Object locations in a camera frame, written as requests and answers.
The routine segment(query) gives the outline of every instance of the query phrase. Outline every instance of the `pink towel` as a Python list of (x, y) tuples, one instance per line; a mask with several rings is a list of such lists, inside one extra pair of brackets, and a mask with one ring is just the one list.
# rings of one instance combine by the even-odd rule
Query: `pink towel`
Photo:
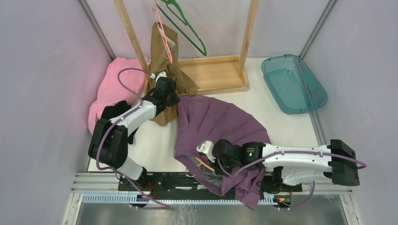
[[(127, 104), (132, 105), (137, 100), (137, 97), (122, 87), (117, 80), (119, 71), (130, 67), (142, 68), (138, 59), (116, 58), (109, 64), (107, 73), (98, 88), (97, 100), (90, 107), (88, 129), (91, 134), (94, 131), (95, 123), (101, 119), (105, 107), (114, 106), (124, 100), (127, 101)], [(143, 72), (126, 70), (120, 75), (120, 80), (138, 94), (144, 90), (145, 74)]]

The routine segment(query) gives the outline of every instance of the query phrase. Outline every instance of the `white tabletop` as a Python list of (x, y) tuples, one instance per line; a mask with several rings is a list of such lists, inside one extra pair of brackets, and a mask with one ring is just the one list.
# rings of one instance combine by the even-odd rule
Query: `white tabletop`
[[(246, 60), (249, 81), (247, 92), (211, 95), (245, 110), (267, 129), (271, 142), (285, 147), (310, 147), (318, 145), (309, 114), (287, 115), (272, 97), (263, 79), (261, 63), (265, 58)], [(178, 119), (161, 127), (155, 122), (142, 124), (129, 145), (129, 157), (149, 172), (184, 172), (185, 167), (174, 159)], [(91, 159), (89, 172), (98, 172)]]

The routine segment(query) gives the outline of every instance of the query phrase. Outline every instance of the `purple garment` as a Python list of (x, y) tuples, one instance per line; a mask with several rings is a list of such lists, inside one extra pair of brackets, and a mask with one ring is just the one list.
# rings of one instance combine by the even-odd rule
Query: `purple garment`
[(247, 142), (270, 143), (267, 130), (252, 115), (234, 104), (205, 96), (180, 96), (180, 99), (175, 159), (184, 164), (195, 175), (195, 179), (212, 193), (224, 196), (234, 187), (236, 198), (255, 209), (260, 199), (260, 188), (256, 183), (264, 177), (264, 169), (245, 170), (236, 177), (224, 176), (220, 188), (206, 180), (188, 156), (199, 157), (207, 162), (207, 157), (199, 156), (196, 151), (196, 147), (204, 140), (216, 143), (220, 139), (226, 139), (240, 146)]

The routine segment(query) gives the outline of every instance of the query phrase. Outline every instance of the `wooden frame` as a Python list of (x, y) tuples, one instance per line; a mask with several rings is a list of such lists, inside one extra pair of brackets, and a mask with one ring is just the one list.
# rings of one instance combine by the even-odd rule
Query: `wooden frame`
[[(148, 70), (144, 54), (139, 46), (123, 0), (114, 0), (124, 27), (144, 70)], [(245, 61), (252, 36), (254, 19), (259, 0), (251, 0), (245, 36), (240, 56), (204, 57), (179, 60), (181, 69), (199, 86), (198, 94), (210, 95), (247, 91), (249, 83), (245, 72)]]

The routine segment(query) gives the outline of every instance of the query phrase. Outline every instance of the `teal plastic bin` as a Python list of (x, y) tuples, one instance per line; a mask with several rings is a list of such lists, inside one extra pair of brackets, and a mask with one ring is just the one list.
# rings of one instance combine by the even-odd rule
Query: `teal plastic bin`
[(286, 114), (309, 113), (328, 100), (325, 89), (299, 56), (287, 54), (267, 59), (261, 70), (279, 108)]

